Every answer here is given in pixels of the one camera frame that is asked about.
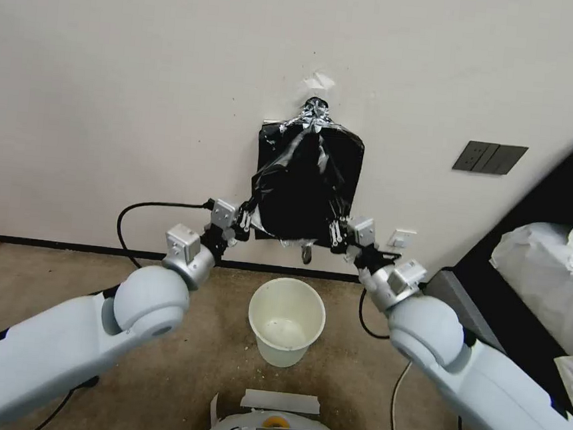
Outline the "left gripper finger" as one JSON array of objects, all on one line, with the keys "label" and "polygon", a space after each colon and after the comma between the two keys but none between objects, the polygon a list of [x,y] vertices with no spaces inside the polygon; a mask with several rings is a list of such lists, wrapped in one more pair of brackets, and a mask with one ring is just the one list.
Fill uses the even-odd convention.
[{"label": "left gripper finger", "polygon": [[252,224],[247,223],[246,225],[234,224],[230,227],[230,237],[229,243],[237,244],[247,242],[251,238]]},{"label": "left gripper finger", "polygon": [[240,227],[252,227],[253,217],[257,210],[256,201],[244,201],[239,205],[236,224]]}]

